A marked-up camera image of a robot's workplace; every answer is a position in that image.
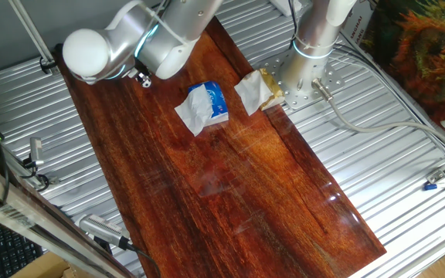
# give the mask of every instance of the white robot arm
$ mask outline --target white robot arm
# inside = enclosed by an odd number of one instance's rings
[[[77,78],[90,84],[129,76],[150,86],[148,71],[166,80],[185,65],[222,3],[170,1],[159,17],[143,1],[131,1],[106,29],[80,29],[69,35],[63,58]],[[320,78],[341,24],[354,4],[355,0],[314,0],[295,34],[296,51],[282,72],[288,87],[307,90],[314,78]]]

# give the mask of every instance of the reddish-brown wood surface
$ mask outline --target reddish-brown wood surface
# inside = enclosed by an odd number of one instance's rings
[[[239,52],[227,58],[237,48],[218,24],[147,90],[130,79],[89,86],[59,62],[134,243],[163,277],[353,274],[384,248],[281,107],[246,115],[233,87],[251,67]],[[193,137],[174,108],[208,80],[229,121]]]

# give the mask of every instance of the corrugated metal surface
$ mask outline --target corrugated metal surface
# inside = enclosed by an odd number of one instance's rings
[[[38,59],[0,72],[0,131],[21,159],[29,155],[29,138],[42,138],[46,164],[39,173],[59,177],[42,193],[51,203],[73,220],[94,213],[124,227],[63,78],[44,74]],[[143,274],[135,253],[112,250],[130,271]]]
[[[225,1],[218,18],[254,66],[289,46],[291,19],[267,0]],[[336,102],[353,123],[415,120],[415,108],[367,70],[333,64],[345,81],[345,89],[334,92]],[[426,134],[408,127],[356,134],[342,128],[323,101],[284,109],[388,250],[355,276],[389,276],[445,239],[445,189],[421,190],[445,154]],[[30,137],[42,138],[46,165],[39,171],[60,179],[43,192],[53,204],[73,219],[95,213],[124,226],[63,78],[45,75],[37,59],[0,72],[0,130],[20,158],[29,153]],[[143,273],[136,254],[113,251]]]

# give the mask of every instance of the colorful fabric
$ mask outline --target colorful fabric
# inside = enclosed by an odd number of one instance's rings
[[[432,120],[445,120],[445,0],[381,0],[362,47]]]

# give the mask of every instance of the connector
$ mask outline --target connector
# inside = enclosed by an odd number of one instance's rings
[[[334,99],[329,90],[324,86],[324,84],[322,84],[320,79],[315,78],[314,80],[312,80],[312,86],[313,88],[321,92],[321,95],[326,102],[329,102]]]

